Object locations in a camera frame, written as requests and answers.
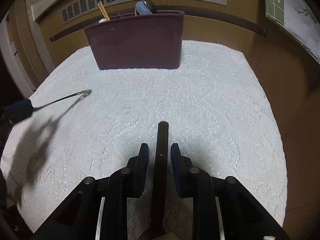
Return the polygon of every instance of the wooden chopstick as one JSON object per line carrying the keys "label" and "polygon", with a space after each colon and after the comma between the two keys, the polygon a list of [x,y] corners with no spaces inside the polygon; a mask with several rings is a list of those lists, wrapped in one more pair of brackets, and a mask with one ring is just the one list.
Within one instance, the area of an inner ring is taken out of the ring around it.
{"label": "wooden chopstick", "polygon": [[100,11],[102,12],[103,17],[104,17],[107,21],[110,21],[109,15],[107,14],[106,9],[104,8],[102,2],[98,2],[97,5],[98,5]]}

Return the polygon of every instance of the embossed pattern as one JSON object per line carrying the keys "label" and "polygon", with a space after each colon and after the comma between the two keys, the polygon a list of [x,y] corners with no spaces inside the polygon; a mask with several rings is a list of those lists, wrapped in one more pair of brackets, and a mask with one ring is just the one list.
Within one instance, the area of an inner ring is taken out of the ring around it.
{"label": "embossed pattern", "polygon": [[[233,175],[282,225],[287,199],[284,152],[270,104],[241,52],[183,41],[180,68],[100,71],[90,47],[56,68],[31,96],[34,107],[69,98],[16,125],[1,169],[20,214],[35,231],[86,176],[102,178],[125,166],[141,143],[150,149],[146,189],[128,199],[128,236],[149,227],[157,126],[169,123],[178,143],[212,176]],[[192,200],[179,199],[168,160],[164,228],[191,239]]]}

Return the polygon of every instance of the gray tile wall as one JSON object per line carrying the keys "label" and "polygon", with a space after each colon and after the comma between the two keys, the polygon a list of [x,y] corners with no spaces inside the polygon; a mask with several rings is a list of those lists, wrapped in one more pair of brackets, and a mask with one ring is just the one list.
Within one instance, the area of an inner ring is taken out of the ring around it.
{"label": "gray tile wall", "polygon": [[32,11],[31,11],[31,6],[40,1],[43,1],[43,0],[26,0],[26,9],[27,9],[28,22],[29,22],[29,27],[30,27],[33,41],[36,45],[36,49],[40,55],[40,58],[42,60],[44,67],[50,74],[54,70],[54,65],[52,63],[47,47],[44,43],[44,39],[40,30],[40,27],[36,22],[33,21]]}

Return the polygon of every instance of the green and white towel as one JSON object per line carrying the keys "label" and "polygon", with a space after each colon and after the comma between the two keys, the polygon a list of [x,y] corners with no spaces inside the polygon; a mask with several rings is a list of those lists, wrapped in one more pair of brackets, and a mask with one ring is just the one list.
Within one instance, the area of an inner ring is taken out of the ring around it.
{"label": "green and white towel", "polygon": [[320,25],[303,0],[265,0],[266,17],[289,32],[320,63]]}

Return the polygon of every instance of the maroon plastic container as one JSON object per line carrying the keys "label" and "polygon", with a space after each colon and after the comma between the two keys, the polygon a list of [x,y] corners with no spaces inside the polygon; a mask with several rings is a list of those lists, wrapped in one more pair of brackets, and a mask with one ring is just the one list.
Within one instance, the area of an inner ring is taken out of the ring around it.
{"label": "maroon plastic container", "polygon": [[180,65],[182,11],[117,15],[84,28],[99,69],[165,68]]}

